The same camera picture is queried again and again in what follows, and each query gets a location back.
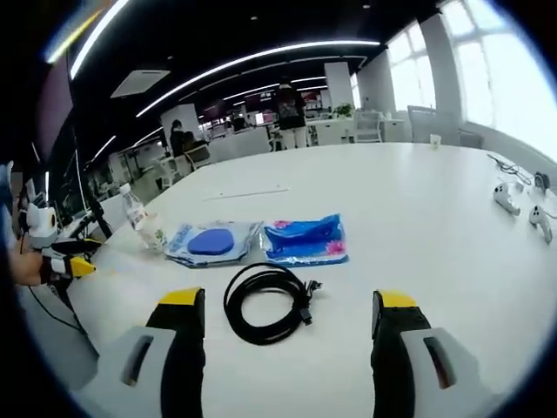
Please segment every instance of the black shirt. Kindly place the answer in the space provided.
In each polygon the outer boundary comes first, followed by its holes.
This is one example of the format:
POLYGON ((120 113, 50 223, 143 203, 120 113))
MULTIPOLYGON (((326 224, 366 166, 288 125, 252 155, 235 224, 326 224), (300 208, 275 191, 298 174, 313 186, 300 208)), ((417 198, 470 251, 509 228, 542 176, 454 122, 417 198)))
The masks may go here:
POLYGON ((281 130, 305 126, 305 102, 292 87, 279 88, 276 94, 278 127, 281 130))
POLYGON ((179 157, 184 153, 185 150, 184 145, 185 145, 185 132, 174 131, 171 134, 171 148, 174 157, 179 157))

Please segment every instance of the white controller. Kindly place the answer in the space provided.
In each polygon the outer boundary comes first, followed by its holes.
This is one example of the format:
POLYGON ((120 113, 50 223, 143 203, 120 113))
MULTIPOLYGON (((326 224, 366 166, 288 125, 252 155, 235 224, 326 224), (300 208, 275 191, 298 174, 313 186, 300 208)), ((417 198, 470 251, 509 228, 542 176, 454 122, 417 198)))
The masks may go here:
POLYGON ((507 183, 501 183, 495 187, 495 190, 493 190, 493 198, 497 203, 503 206, 507 212, 514 216, 520 215, 520 208, 513 203, 511 196, 508 194, 507 183))
POLYGON ((546 238, 546 242, 549 244, 553 239, 554 235, 551 231, 551 226, 549 226, 549 219, 541 206, 534 206, 530 212, 530 223, 534 226, 539 225, 543 231, 543 235, 546 238))

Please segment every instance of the blue sponge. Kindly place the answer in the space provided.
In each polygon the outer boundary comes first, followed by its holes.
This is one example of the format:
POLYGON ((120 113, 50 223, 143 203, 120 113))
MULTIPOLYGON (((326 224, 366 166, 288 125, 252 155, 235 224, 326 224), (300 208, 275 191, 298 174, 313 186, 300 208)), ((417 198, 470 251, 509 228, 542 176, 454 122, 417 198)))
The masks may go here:
POLYGON ((228 253, 234 247, 234 237, 228 229, 208 229, 188 242, 188 251, 192 254, 220 255, 228 253))

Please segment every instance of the white table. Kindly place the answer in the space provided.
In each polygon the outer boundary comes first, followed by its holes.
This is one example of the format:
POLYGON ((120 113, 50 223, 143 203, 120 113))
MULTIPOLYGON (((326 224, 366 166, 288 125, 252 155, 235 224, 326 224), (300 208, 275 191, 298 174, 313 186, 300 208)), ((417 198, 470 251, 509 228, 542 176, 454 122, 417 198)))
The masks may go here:
MULTIPOLYGON (((102 351, 127 327, 144 324, 163 293, 204 287, 208 418, 372 416, 377 288, 411 294, 434 327, 477 356, 484 382, 507 391, 533 365, 553 325, 557 240, 548 246, 529 225, 532 201, 541 198, 527 189, 515 197, 523 209, 518 218, 493 201, 504 176, 481 150, 332 145, 210 165, 154 199, 147 208, 170 230, 185 220, 342 214, 350 261, 295 269, 324 288, 312 301, 313 324, 273 346, 244 342, 225 318, 223 294, 238 267, 189 270, 150 256, 128 226, 96 254, 98 272, 71 285, 71 303, 102 351), (215 199, 281 188, 289 190, 215 199)), ((545 206, 557 212, 554 200, 545 206)), ((290 304, 281 295, 259 295, 246 302, 245 316, 263 325, 290 304)))

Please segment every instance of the cable connector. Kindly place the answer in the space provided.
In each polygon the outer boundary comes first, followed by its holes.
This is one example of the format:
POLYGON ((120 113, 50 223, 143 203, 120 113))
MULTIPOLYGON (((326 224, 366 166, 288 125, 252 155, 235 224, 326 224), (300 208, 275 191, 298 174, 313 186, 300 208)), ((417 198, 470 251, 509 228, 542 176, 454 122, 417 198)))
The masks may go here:
POLYGON ((300 309, 299 315, 302 317, 302 321, 305 323, 306 326, 312 324, 312 315, 310 314, 310 310, 307 307, 300 309))
POLYGON ((319 283, 318 281, 315 280, 310 280, 310 284, 308 286, 310 290, 312 291, 319 290, 321 287, 323 287, 323 283, 319 283))
POLYGON ((315 280, 310 280, 309 283, 305 285, 305 292, 307 293, 307 297, 311 299, 313 297, 313 292, 319 290, 323 287, 323 283, 319 283, 315 280))

